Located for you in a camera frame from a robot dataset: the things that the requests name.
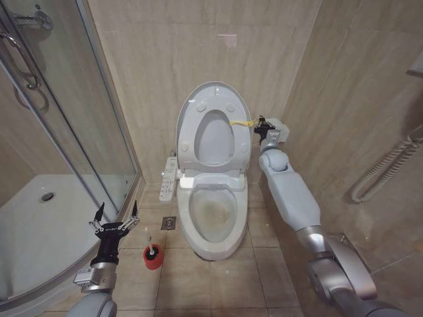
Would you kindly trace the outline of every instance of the toilet brush handle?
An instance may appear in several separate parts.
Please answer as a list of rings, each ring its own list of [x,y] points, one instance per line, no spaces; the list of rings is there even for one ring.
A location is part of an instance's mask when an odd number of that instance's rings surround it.
[[[153,255],[154,254],[153,243],[151,241],[151,235],[147,227],[144,229],[144,232],[145,232],[145,238],[147,240],[148,247],[150,249],[150,255]]]

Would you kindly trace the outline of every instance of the bidet control panel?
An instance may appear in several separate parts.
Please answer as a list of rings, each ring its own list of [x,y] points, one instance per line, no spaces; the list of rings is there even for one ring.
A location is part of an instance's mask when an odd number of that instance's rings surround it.
[[[178,169],[178,162],[176,157],[168,157],[166,160],[166,168],[163,172],[163,180],[161,183],[159,200],[162,202],[170,202],[173,198],[174,179],[176,170]]]

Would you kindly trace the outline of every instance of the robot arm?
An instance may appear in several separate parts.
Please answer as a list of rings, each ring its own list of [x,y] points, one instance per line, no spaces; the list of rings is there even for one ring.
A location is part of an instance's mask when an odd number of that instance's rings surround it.
[[[260,142],[260,167],[282,219],[315,256],[307,264],[307,273],[319,298],[347,317],[408,316],[373,300],[376,286],[363,262],[353,249],[323,230],[315,198],[289,164],[288,156],[278,149],[278,130],[269,130]]]

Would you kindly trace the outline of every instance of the bathroom floor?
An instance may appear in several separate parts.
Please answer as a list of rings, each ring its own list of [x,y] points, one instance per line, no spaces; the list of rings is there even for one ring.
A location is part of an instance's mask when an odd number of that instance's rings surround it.
[[[161,231],[162,218],[178,216],[176,199],[159,202],[160,185],[147,185],[139,198],[141,222],[123,240],[113,298],[118,317],[251,316],[302,317],[299,303],[267,216],[260,188],[249,185],[249,217],[240,248],[228,259],[201,260],[189,247],[176,220],[176,230]],[[165,249],[160,269],[143,262],[143,230]],[[81,298],[75,293],[43,313],[63,317]]]

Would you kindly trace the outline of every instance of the silver shower hose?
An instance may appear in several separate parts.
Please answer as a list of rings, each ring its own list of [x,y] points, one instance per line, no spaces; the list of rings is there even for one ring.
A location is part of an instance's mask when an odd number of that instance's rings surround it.
[[[411,134],[421,129],[423,125],[418,126],[411,131],[405,140],[398,143],[388,154],[386,154],[365,176],[357,182],[351,189],[351,199],[356,203],[362,203],[372,198],[399,170],[406,161],[408,161],[414,153],[423,146],[423,137],[412,138]],[[362,195],[358,192],[382,170],[385,171],[380,175],[375,183],[370,186]]]

